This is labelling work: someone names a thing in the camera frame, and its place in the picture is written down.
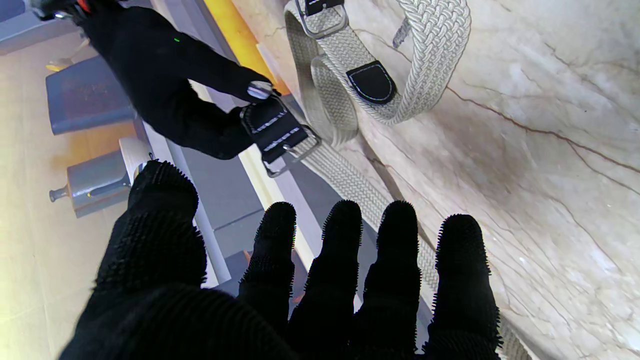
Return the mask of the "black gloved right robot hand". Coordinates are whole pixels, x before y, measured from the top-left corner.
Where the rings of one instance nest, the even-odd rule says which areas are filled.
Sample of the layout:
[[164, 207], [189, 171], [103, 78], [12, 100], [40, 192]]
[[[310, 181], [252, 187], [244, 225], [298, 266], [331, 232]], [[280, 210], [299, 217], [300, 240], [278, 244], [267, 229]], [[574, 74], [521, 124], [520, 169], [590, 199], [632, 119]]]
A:
[[248, 103], [262, 101], [270, 80], [177, 30], [148, 7], [116, 0], [82, 0], [78, 26], [114, 73], [137, 113], [174, 144], [218, 160], [253, 146], [242, 109], [224, 111], [201, 99], [191, 82]]

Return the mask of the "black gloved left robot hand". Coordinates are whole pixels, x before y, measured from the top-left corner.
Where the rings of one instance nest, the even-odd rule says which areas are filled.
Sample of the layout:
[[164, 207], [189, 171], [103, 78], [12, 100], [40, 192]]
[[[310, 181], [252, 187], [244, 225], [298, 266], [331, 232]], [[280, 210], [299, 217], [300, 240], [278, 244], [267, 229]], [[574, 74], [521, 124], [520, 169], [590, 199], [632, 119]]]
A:
[[441, 226], [429, 339], [416, 347], [418, 219], [408, 202], [382, 214], [377, 258], [354, 310], [362, 214], [341, 200], [326, 218], [304, 296], [289, 312], [297, 214], [272, 204], [238, 296], [203, 288], [197, 191], [171, 162], [147, 161], [112, 229], [93, 292], [62, 360], [497, 360], [499, 308], [482, 230], [467, 214]]

